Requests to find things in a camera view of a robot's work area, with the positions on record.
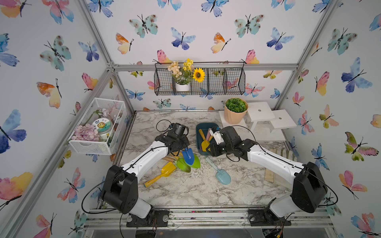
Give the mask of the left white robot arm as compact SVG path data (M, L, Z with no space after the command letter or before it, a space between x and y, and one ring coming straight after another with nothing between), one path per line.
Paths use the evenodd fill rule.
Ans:
M138 183L162 158L188 149L188 132L187 126L172 123L165 133L157 136L135 159L120 167L113 165L106 175L101 192L102 200L122 214L129 213L147 219L153 213L153 207L139 198Z

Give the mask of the blue shovel wooden handle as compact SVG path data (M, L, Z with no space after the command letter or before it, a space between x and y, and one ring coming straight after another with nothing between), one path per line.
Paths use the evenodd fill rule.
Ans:
M194 154L193 154L193 151L191 148L185 148L183 151L182 151L182 155L183 155L183 158L184 158L184 161L185 163L188 165L188 166L192 166L195 162L195 158L194 158Z

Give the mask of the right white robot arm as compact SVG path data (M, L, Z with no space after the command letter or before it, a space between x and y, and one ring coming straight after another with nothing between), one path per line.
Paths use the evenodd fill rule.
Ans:
M292 189L282 197L274 198L262 210L260 217L268 224L276 224L293 212L314 213L328 192L322 174L314 163L296 162L264 149L252 139L242 140L232 127L213 127L215 142L207 147L212 157L222 154L258 164L288 182Z

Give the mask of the purple shovel pink handle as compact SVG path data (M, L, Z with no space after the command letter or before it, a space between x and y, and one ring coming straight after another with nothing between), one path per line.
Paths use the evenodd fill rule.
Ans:
M207 136L206 136L206 140L207 141L211 141L212 140L212 132L211 132L211 128L208 129L208 132L207 132Z

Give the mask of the light blue shovel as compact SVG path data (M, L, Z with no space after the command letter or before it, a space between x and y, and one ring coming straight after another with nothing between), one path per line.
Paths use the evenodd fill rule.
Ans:
M219 169L211 160L209 157L205 158L206 162L211 165L216 170L216 178L217 180L223 184L223 185L229 185L231 183L231 177L230 175L224 170Z

